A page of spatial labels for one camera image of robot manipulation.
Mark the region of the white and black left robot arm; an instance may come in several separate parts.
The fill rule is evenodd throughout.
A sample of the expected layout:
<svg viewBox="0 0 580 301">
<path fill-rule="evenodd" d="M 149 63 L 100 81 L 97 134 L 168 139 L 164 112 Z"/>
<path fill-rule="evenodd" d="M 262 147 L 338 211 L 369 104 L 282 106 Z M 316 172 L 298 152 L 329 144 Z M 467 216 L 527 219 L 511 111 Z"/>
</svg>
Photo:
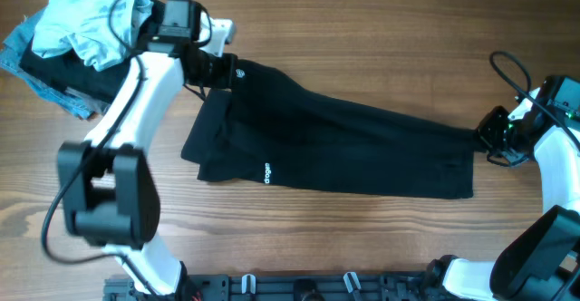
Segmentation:
<svg viewBox="0 0 580 301">
<path fill-rule="evenodd" d="M 188 83 L 228 86 L 236 34 L 191 0 L 168 0 L 153 34 L 133 48 L 130 69 L 110 109 L 80 143 L 64 143 L 57 165 L 68 232 L 114 257 L 139 300 L 199 300 L 200 289 L 157 232 L 160 196 L 147 154 L 164 114 Z"/>
</svg>

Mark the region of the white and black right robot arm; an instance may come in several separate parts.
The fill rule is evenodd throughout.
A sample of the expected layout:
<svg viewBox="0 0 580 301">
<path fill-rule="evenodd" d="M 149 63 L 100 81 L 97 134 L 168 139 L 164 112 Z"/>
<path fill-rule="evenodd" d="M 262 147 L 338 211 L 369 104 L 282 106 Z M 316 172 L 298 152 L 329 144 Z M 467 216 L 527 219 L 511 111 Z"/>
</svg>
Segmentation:
<svg viewBox="0 0 580 301">
<path fill-rule="evenodd" d="M 538 165 L 541 215 L 494 261 L 432 261 L 422 293 L 446 300 L 578 299 L 579 267 L 563 264 L 579 258 L 579 81 L 546 77 L 500 129 L 480 135 L 502 156 L 526 156 Z"/>
</svg>

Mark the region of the black t-shirt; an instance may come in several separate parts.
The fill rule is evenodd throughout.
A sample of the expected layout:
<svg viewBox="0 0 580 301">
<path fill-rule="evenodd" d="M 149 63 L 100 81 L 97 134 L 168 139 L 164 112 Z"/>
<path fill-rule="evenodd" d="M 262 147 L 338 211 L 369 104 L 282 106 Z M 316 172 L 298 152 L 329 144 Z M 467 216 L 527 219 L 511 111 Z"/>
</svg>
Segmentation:
<svg viewBox="0 0 580 301">
<path fill-rule="evenodd" d="M 212 90 L 182 148 L 198 178 L 433 199 L 473 196 L 474 133 L 310 92 L 242 60 Z"/>
</svg>

